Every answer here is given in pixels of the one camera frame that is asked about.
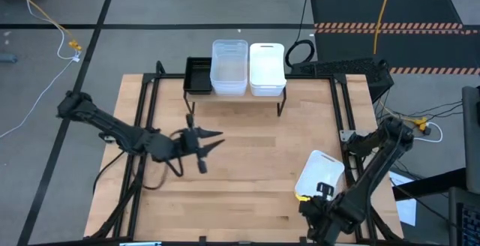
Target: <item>white paper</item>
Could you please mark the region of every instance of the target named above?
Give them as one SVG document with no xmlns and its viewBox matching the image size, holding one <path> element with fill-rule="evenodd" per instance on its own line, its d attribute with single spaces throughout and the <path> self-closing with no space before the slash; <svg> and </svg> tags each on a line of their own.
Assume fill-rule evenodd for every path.
<svg viewBox="0 0 480 246">
<path fill-rule="evenodd" d="M 397 173 L 394 173 L 390 171 L 390 179 L 396 184 L 396 185 L 402 185 L 407 182 L 412 182 L 413 180 L 410 178 L 406 178 L 402 175 L 398 175 Z M 416 213 L 417 213 L 417 201 L 415 199 L 406 199 L 402 201 L 397 201 L 397 210 L 398 210 L 398 216 L 400 217 L 400 221 L 404 222 L 405 224 L 409 224 L 411 226 L 415 226 L 415 220 L 416 220 Z"/>
</svg>

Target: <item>black keyboard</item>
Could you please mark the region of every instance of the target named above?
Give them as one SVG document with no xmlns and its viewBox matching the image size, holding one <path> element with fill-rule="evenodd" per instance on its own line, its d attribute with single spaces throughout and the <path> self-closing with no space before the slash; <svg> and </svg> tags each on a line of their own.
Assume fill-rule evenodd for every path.
<svg viewBox="0 0 480 246">
<path fill-rule="evenodd" d="M 476 246 L 480 245 L 480 209 L 471 205 L 458 203 L 461 212 L 458 223 L 463 232 L 458 231 L 459 245 Z"/>
</svg>

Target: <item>orange striped tape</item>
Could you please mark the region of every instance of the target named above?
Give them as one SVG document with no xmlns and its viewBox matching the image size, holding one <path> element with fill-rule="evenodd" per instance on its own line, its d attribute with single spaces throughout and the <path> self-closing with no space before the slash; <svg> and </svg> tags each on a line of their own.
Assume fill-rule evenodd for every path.
<svg viewBox="0 0 480 246">
<path fill-rule="evenodd" d="M 363 33 L 363 34 L 373 34 L 375 33 L 375 29 L 342 29 L 342 28 L 318 28 L 316 33 Z M 470 34 L 478 34 L 478 30 L 457 30 L 457 29 L 450 29 L 450 30 L 427 30 L 427 29 L 382 29 L 379 31 L 381 34 L 404 34 L 404 35 L 420 35 L 420 34 L 427 34 L 427 35 L 447 35 L 447 34 L 456 34 L 456 35 L 470 35 Z"/>
<path fill-rule="evenodd" d="M 373 22 L 321 22 L 315 24 L 318 29 L 375 29 L 376 23 Z M 382 23 L 381 29 L 462 29 L 463 25 L 459 23 Z"/>
<path fill-rule="evenodd" d="M 393 67 L 390 74 L 480 74 L 477 67 Z"/>
</svg>

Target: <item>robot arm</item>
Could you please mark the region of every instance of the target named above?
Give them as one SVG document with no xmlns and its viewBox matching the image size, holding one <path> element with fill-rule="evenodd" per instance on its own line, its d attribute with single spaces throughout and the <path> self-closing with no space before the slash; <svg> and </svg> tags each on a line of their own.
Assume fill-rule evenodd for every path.
<svg viewBox="0 0 480 246">
<path fill-rule="evenodd" d="M 366 211 L 370 205 L 368 199 L 375 188 L 393 163 L 409 151 L 412 145 L 412 129 L 398 118 L 386 118 L 375 132 L 367 136 L 353 134 L 343 144 L 350 154 L 364 157 L 376 147 L 379 151 L 355 184 L 339 193 L 332 201 L 315 196 L 300 202 L 299 212 L 307 218 L 309 226 L 307 237 L 319 245 L 334 245 L 340 232 L 352 233 L 367 217 Z"/>
<path fill-rule="evenodd" d="M 176 131 L 179 134 L 176 139 L 170 139 L 170 137 L 160 133 L 159 130 L 130 126 L 98 109 L 93 104 L 90 95 L 83 92 L 73 93 L 68 91 L 65 99 L 58 105 L 58 117 L 92 125 L 100 129 L 103 135 L 113 137 L 120 149 L 133 155 L 149 153 L 153 161 L 165 162 L 171 168 L 173 166 L 171 166 L 170 160 L 196 154 L 201 173 L 207 172 L 203 158 L 207 157 L 212 149 L 223 142 L 223 140 L 220 140 L 201 147 L 199 138 L 215 137 L 222 132 L 194 127 L 194 117 L 192 115 L 187 115 L 187 128 Z M 182 176 L 183 172 L 175 172 L 175 174 Z"/>
</svg>

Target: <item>white container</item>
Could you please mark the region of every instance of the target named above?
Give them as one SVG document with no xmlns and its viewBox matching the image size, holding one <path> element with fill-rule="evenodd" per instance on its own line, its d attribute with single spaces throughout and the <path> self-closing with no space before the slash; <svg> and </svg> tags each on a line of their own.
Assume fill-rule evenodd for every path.
<svg viewBox="0 0 480 246">
<path fill-rule="evenodd" d="M 297 199 L 306 201 L 310 197 L 321 197 L 323 193 L 318 191 L 317 185 L 323 182 L 334 188 L 333 193 L 326 197 L 328 201 L 332 200 L 336 196 L 337 192 L 335 189 L 338 179 L 344 170 L 345 166 L 339 160 L 321 151 L 312 151 L 295 185 L 295 195 Z"/>
<path fill-rule="evenodd" d="M 212 45 L 210 80 L 215 93 L 242 96 L 247 90 L 248 43 L 216 40 Z"/>
<path fill-rule="evenodd" d="M 273 97 L 282 93 L 287 84 L 284 51 L 280 43 L 254 43 L 250 46 L 252 95 Z"/>
</svg>

